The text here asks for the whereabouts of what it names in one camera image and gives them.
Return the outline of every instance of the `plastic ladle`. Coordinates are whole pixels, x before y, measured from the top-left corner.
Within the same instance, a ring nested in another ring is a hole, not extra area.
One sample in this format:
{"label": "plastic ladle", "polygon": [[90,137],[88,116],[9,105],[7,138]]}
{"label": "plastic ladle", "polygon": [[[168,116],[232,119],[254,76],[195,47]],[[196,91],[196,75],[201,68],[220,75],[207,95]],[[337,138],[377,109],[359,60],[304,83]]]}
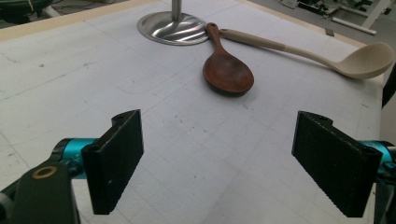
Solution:
{"label": "plastic ladle", "polygon": [[284,51],[311,59],[330,67],[344,76],[356,79],[372,78],[383,74],[392,65],[394,58],[392,48],[385,43],[367,45],[352,52],[340,62],[332,62],[304,49],[297,49],[295,47],[277,43],[255,35],[249,35],[229,29],[221,29],[219,30],[219,33],[221,36],[236,42]]}
{"label": "plastic ladle", "polygon": [[227,93],[244,93],[253,86],[254,76],[243,62],[227,52],[220,43],[219,27],[210,22],[206,26],[209,38],[215,46],[204,64],[204,76],[216,89]]}

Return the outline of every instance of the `beige ladle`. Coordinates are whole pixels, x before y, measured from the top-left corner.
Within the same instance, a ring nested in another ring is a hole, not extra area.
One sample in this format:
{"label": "beige ladle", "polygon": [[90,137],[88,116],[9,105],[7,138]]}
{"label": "beige ladle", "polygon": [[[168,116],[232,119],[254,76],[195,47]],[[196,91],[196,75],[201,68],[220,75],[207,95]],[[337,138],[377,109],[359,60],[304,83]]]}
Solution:
{"label": "beige ladle", "polygon": [[344,76],[357,79],[372,78],[383,74],[392,65],[394,58],[392,48],[385,43],[367,45],[352,52],[340,62],[332,62],[304,49],[297,49],[255,35],[229,29],[221,29],[219,33],[221,36],[236,42],[299,55],[322,63]]}

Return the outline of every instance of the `brown wooden spoon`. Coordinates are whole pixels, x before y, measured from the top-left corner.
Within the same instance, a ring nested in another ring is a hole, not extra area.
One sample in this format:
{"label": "brown wooden spoon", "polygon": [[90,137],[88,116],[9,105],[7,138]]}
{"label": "brown wooden spoon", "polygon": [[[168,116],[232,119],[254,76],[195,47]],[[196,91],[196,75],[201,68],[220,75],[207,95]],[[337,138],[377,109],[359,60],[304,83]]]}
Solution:
{"label": "brown wooden spoon", "polygon": [[207,34],[215,46],[215,51],[204,64],[204,76],[216,89],[228,93],[244,93],[253,86],[254,76],[250,69],[227,52],[220,43],[219,27],[210,22]]}

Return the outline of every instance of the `stainless steel base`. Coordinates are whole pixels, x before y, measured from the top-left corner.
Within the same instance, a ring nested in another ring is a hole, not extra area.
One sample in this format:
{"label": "stainless steel base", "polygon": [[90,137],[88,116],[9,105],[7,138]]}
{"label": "stainless steel base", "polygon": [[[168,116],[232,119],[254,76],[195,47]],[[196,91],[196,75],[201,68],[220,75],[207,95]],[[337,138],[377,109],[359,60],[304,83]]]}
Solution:
{"label": "stainless steel base", "polygon": [[181,13],[180,20],[172,12],[149,14],[137,23],[139,32],[148,39],[168,45],[194,45],[207,40],[206,23],[192,15]]}

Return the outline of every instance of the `metal pole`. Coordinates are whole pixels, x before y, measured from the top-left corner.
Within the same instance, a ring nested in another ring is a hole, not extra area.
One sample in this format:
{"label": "metal pole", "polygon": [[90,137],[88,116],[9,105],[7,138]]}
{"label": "metal pole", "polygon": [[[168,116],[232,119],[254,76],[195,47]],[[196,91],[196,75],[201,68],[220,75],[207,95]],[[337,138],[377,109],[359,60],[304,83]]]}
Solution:
{"label": "metal pole", "polygon": [[180,21],[181,0],[172,0],[172,21]]}

